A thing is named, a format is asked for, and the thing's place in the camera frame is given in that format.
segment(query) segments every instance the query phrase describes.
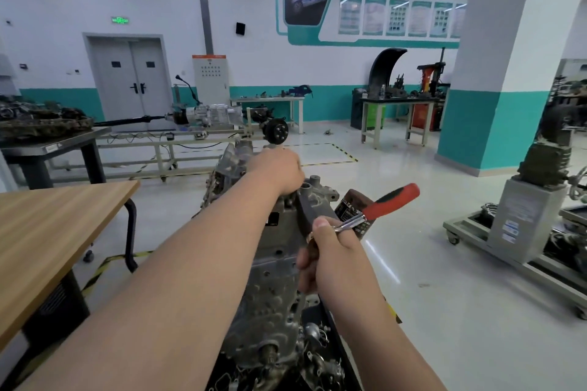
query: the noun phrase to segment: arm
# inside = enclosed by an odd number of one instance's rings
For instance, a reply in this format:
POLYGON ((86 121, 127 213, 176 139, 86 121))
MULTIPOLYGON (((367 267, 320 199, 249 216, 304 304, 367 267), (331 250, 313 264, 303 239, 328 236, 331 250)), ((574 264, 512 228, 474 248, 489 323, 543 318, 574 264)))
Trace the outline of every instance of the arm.
POLYGON ((254 157, 235 186, 169 237, 22 388, 203 389, 265 221, 278 196, 303 181, 294 152, 254 157))
POLYGON ((308 251, 300 251, 299 290, 317 289, 326 302, 353 353, 365 390, 446 391, 389 312, 355 233, 347 230, 337 238, 324 217, 314 221, 312 232, 320 258, 311 262, 308 251))

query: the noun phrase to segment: car engine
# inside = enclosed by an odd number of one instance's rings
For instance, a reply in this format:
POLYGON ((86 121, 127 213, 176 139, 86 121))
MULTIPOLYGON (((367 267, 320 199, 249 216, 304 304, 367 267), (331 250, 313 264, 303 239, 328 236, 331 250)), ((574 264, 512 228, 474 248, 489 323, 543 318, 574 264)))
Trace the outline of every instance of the car engine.
MULTIPOLYGON (((207 180, 202 208, 245 175, 246 163, 252 157, 251 141, 228 145, 207 180)), ((319 298, 317 295, 306 297, 297 290, 297 252, 307 244, 298 224, 300 197, 305 204, 310 204, 316 216, 335 217, 330 202, 337 201, 339 194, 322 186, 319 176, 311 176, 296 193, 277 200, 265 224, 246 290, 216 362, 215 371, 221 361, 224 364, 234 362, 234 371, 222 369, 224 373, 216 381, 213 373, 207 390, 223 391, 228 386, 229 391, 271 391, 278 388, 284 376, 307 385, 294 389, 347 389, 341 358, 328 358, 325 351, 335 329, 302 316, 305 309, 311 311, 312 306, 318 307, 319 298), (226 383, 219 386, 222 380, 226 383)))

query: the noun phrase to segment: pillar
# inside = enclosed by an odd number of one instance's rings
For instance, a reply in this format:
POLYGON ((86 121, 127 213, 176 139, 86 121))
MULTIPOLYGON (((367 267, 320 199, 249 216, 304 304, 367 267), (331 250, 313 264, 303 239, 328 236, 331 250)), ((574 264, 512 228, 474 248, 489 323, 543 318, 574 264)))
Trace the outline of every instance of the pillar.
POLYGON ((468 0, 436 159, 514 173, 534 139, 581 0, 468 0))

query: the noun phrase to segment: hand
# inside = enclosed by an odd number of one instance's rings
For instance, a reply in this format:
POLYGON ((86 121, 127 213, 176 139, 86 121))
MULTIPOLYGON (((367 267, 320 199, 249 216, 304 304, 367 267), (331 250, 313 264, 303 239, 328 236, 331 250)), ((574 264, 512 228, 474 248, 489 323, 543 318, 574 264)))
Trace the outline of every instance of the hand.
POLYGON ((283 147, 265 148, 247 164, 247 173, 275 187, 278 195, 289 195, 304 182, 299 156, 283 147))
POLYGON ((342 336, 348 340, 357 330, 369 329, 381 321, 386 324, 391 313, 355 232, 345 230, 337 236, 332 226, 338 224, 341 222, 327 217, 314 221, 312 232, 320 257, 310 260, 308 249, 300 250, 298 289, 306 294, 320 294, 342 336))

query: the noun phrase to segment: right arm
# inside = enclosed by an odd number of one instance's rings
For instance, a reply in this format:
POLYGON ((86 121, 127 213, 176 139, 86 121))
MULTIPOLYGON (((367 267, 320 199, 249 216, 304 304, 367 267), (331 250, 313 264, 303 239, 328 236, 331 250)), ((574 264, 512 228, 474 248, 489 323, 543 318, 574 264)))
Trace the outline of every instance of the right arm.
POLYGON ((311 261, 307 250, 300 251, 299 290, 317 290, 326 302, 366 391, 446 391, 389 311, 355 233, 337 236, 324 217, 314 221, 312 232, 320 258, 311 261))

